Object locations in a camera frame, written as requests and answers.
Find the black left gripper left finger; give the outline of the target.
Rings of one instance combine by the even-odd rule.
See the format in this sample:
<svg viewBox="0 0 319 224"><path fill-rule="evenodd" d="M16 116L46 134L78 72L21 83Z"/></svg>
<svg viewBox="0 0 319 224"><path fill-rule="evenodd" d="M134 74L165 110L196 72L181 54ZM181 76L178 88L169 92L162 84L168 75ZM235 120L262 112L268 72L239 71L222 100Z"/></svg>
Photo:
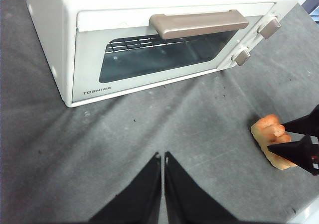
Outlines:
<svg viewBox="0 0 319 224"><path fill-rule="evenodd" d="M157 224L161 201L161 156L155 153L131 183L90 219L95 224Z"/></svg>

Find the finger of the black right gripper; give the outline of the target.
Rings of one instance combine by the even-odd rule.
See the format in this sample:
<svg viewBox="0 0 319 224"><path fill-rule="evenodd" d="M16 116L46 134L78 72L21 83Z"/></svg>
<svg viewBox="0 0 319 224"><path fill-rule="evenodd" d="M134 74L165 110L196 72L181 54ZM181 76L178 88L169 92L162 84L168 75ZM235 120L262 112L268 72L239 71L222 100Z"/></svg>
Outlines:
<svg viewBox="0 0 319 224"><path fill-rule="evenodd" d="M283 124L286 131L318 136L319 135L319 106L317 105L310 114Z"/></svg>
<svg viewBox="0 0 319 224"><path fill-rule="evenodd" d="M314 176L319 174L319 169L314 166L319 164L319 145L313 144L309 135L305 135L300 141L270 145L268 150Z"/></svg>

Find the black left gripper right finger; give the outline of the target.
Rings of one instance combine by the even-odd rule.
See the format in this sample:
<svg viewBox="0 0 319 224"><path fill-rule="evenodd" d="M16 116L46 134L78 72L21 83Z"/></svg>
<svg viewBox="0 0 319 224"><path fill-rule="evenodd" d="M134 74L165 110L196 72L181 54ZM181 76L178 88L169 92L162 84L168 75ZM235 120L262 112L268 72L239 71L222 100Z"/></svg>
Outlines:
<svg viewBox="0 0 319 224"><path fill-rule="evenodd" d="M166 152L164 191L170 224L232 224L237 218L206 193Z"/></svg>

